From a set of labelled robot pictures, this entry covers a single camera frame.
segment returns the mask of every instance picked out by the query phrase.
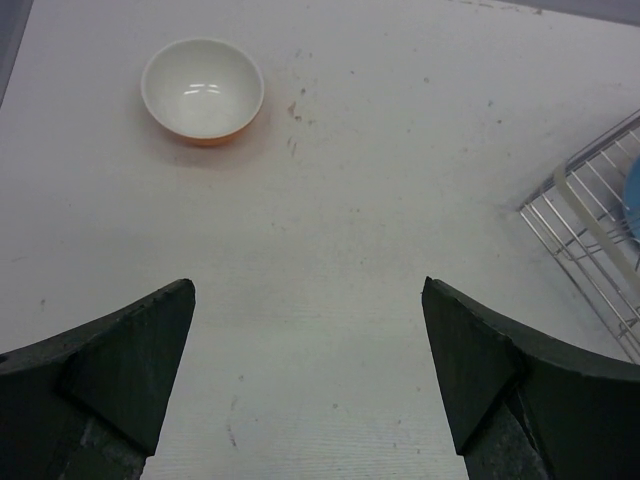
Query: white tabletop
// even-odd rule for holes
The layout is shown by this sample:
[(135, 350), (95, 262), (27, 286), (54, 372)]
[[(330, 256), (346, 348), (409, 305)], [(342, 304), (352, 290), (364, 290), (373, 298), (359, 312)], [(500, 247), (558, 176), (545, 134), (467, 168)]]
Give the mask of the white tabletop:
[[(145, 478), (464, 478), (427, 275), (620, 356), (513, 207), (638, 107), (640, 31), (538, 13), (36, 0), (0, 110), (0, 351), (189, 277)], [(148, 58), (191, 36), (238, 44), (266, 77), (224, 148), (174, 143), (140, 100)]]

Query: dirt mark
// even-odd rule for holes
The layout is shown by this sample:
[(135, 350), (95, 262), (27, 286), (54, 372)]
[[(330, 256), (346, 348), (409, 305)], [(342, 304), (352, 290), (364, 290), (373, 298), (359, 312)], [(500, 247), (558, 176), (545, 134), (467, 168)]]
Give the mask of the dirt mark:
[(238, 448), (238, 443), (236, 442), (236, 437), (233, 434), (233, 431), (231, 430), (231, 423), (228, 420), (227, 420), (227, 436), (229, 437), (229, 443), (233, 445), (233, 448), (235, 448), (236, 450), (240, 450)]
[(290, 117), (295, 117), (296, 115), (296, 101), (294, 100), (293, 103), (291, 105), (289, 105), (289, 108), (287, 108), (287, 112), (289, 112), (289, 116)]

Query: wire rack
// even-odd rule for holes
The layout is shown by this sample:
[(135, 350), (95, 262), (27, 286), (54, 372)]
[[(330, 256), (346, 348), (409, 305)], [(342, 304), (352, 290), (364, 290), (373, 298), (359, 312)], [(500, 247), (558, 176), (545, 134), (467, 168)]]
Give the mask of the wire rack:
[(629, 359), (640, 363), (640, 210), (623, 201), (640, 110), (569, 160), (519, 212)]

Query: blue plate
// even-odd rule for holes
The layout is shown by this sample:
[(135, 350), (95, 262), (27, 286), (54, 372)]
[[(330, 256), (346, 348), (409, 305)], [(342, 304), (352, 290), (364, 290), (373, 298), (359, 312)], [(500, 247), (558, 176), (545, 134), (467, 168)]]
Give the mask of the blue plate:
[(629, 226), (629, 233), (640, 240), (640, 158), (638, 158), (624, 182), (622, 213)]

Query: scratch mark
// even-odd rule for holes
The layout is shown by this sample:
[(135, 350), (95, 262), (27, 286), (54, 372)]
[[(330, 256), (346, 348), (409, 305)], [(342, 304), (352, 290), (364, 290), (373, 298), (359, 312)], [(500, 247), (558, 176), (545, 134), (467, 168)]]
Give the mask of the scratch mark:
[(236, 450), (239, 450), (238, 443), (236, 442), (236, 437), (233, 434), (233, 431), (231, 430), (231, 422), (229, 422), (228, 420), (227, 420), (227, 436), (229, 437), (229, 443), (233, 445), (233, 448), (235, 448)]
[(289, 112), (289, 116), (293, 117), (296, 114), (296, 102), (295, 100), (293, 101), (293, 103), (291, 105), (289, 105), (289, 108), (287, 108), (287, 112)]

